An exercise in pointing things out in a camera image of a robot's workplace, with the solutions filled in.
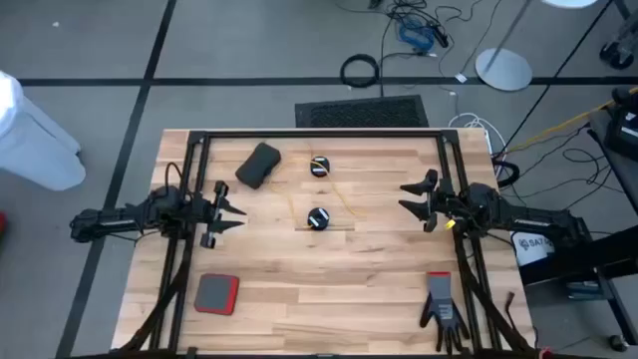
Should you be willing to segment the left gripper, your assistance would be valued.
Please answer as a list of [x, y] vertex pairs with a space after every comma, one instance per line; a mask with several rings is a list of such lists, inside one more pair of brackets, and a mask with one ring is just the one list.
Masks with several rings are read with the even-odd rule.
[[195, 216], [195, 221], [206, 225], [199, 242], [202, 247], [214, 248], [216, 244], [215, 233], [224, 233], [228, 229], [243, 225], [242, 221], [220, 220], [222, 210], [245, 215], [244, 211], [230, 204], [226, 198], [228, 190], [228, 185], [223, 180], [218, 180], [214, 186], [214, 201], [204, 198], [201, 192], [195, 193], [192, 197], [192, 213]]

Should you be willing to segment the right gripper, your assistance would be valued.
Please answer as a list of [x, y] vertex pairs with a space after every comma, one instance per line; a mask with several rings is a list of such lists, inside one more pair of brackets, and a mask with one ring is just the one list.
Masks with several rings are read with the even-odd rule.
[[400, 199], [399, 205], [417, 219], [425, 219], [425, 232], [432, 232], [438, 224], [438, 213], [451, 216], [452, 201], [457, 199], [453, 183], [448, 178], [439, 179], [436, 170], [428, 170], [425, 180], [417, 183], [401, 184], [400, 189], [414, 195], [426, 194], [427, 200], [421, 203]]

